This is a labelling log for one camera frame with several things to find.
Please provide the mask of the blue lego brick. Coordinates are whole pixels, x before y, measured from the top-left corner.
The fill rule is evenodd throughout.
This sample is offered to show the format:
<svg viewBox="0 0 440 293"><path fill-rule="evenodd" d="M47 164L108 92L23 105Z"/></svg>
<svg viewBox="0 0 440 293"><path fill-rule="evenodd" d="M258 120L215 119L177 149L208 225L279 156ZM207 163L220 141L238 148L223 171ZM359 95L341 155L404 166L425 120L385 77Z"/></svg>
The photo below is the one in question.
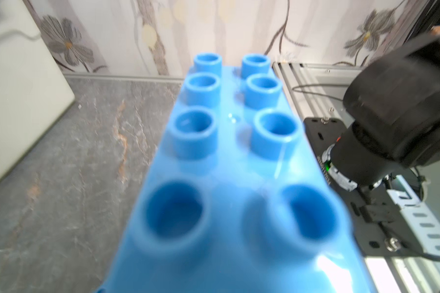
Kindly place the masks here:
<svg viewBox="0 0 440 293"><path fill-rule="evenodd" d="M270 58L200 53L101 293L373 293Z"/></svg>

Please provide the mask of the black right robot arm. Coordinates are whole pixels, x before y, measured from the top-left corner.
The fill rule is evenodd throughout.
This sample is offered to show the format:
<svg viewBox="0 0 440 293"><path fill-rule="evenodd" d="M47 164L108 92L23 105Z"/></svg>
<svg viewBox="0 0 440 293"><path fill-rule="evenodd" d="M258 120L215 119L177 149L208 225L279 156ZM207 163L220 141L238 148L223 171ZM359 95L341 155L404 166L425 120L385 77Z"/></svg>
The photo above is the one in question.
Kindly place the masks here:
<svg viewBox="0 0 440 293"><path fill-rule="evenodd" d="M353 123L321 156L342 189L376 186L400 168L440 161L440 29L367 66L343 107Z"/></svg>

